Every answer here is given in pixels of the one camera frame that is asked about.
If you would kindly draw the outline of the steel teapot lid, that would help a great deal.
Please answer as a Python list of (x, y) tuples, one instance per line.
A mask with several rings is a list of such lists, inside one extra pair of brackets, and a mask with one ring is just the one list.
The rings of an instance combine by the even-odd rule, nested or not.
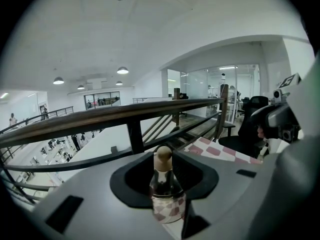
[(186, 194), (173, 172), (173, 152), (169, 147), (157, 149), (153, 168), (149, 184), (153, 215), (161, 224), (174, 223), (185, 215)]

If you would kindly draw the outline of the dark curved railing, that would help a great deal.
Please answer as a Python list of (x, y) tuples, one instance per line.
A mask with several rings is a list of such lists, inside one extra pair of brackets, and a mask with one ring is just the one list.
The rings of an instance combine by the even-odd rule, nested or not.
[[(173, 117), (173, 121), (179, 120), (182, 112), (194, 109), (208, 107), (210, 105), (220, 105), (221, 111), (205, 117), (197, 122), (178, 128), (164, 136), (156, 135), (154, 138), (143, 138), (141, 130), (141, 121), (156, 118), (160, 121), (164, 117)], [(57, 173), (66, 171), (75, 171), (85, 169), (103, 163), (111, 162), (120, 158), (143, 153), (149, 149), (158, 150), (161, 146), (173, 147), (173, 143), (178, 142), (178, 138), (188, 137), (188, 142), (177, 146), (181, 150), (194, 142), (199, 137), (207, 134), (212, 128), (215, 129), (214, 136), (219, 135), (225, 123), (225, 117), (228, 106), (228, 91), (224, 87), (221, 90), (219, 98), (201, 98), (201, 99), (176, 99), (171, 101), (157, 101), (147, 103), (135, 103), (115, 108), (99, 108), (91, 111), (82, 111), (72, 113), (62, 117), (46, 119), (15, 129), (9, 133), (0, 135), (0, 149), (11, 148), (17, 145), (45, 141), (54, 137), (65, 137), (69, 134), (84, 133), (86, 131), (104, 130), (110, 127), (126, 125), (130, 147), (117, 151), (112, 150), (111, 154), (106, 154), (96, 158), (89, 158), (81, 161), (75, 161), (66, 165), (4, 165), (0, 161), (0, 169), (5, 172), (7, 177), (1, 179), (8, 193), (17, 200), (35, 206), (41, 197), (25, 193), (25, 189), (47, 192), (50, 186), (32, 185), (19, 183), (9, 174), (10, 171), (24, 173)], [(188, 132), (205, 122), (217, 118), (212, 127), (208, 127), (197, 136), (190, 135)]]

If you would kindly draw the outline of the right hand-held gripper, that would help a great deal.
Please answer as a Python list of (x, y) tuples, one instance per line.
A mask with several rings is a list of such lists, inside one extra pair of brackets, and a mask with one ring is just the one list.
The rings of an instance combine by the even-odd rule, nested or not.
[(259, 108), (250, 116), (254, 125), (265, 126), (266, 138), (281, 139), (289, 144), (298, 139), (301, 127), (287, 99), (300, 81), (301, 77), (298, 73), (286, 77), (273, 91), (271, 104)]

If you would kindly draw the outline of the red white checkered tablecloth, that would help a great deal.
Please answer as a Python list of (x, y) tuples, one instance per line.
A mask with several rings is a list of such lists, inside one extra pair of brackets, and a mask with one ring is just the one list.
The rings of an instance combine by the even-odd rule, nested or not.
[(187, 145), (183, 150), (194, 155), (204, 156), (217, 160), (257, 165), (262, 164), (261, 160), (252, 158), (248, 155), (220, 145), (204, 137), (196, 139), (194, 142)]

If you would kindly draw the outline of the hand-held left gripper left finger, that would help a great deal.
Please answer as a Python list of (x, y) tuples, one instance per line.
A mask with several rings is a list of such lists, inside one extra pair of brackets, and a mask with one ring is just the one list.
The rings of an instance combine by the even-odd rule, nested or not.
[(127, 156), (80, 170), (49, 193), (33, 210), (32, 218), (50, 239), (59, 240), (181, 240), (182, 220), (162, 224), (153, 208), (130, 207), (110, 188), (118, 169), (148, 161), (129, 181), (149, 183), (153, 153)]

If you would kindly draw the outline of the black framed window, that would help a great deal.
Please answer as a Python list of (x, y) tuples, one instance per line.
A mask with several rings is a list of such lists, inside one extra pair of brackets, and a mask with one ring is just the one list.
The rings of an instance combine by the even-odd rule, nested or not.
[(121, 105), (121, 97), (118, 91), (95, 93), (84, 96), (86, 110), (97, 108), (118, 107)]

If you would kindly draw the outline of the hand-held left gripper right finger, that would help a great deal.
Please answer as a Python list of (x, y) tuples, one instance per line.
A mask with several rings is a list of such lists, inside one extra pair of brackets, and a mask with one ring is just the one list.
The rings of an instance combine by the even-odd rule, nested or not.
[(173, 171), (186, 193), (183, 240), (262, 240), (259, 211), (267, 193), (266, 164), (174, 151)]

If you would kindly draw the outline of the black balcony railing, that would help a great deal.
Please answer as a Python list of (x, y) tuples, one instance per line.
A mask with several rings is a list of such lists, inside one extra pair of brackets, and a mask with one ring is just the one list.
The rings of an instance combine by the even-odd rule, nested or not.
[(3, 130), (0, 130), (0, 135), (14, 131), (16, 129), (19, 129), (19, 128), (22, 128), (22, 127), (25, 127), (28, 125), (31, 125), (31, 124), (34, 124), (34, 123), (38, 123), (40, 121), (44, 121), (44, 120), (48, 120), (48, 119), (56, 118), (56, 117), (62, 117), (62, 116), (71, 114), (73, 112), (74, 112), (73, 106), (45, 112), (40, 115), (27, 118), (25, 120), (17, 122), (16, 124), (13, 124), (5, 129), (3, 129)]

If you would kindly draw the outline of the black office chair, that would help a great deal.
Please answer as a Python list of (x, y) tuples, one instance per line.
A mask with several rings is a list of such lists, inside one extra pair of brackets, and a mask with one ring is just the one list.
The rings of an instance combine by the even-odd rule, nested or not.
[(251, 115), (268, 104), (269, 100), (267, 97), (253, 96), (244, 105), (244, 119), (238, 135), (222, 137), (218, 140), (218, 143), (256, 159), (266, 143), (262, 138), (258, 137), (258, 126), (252, 122)]

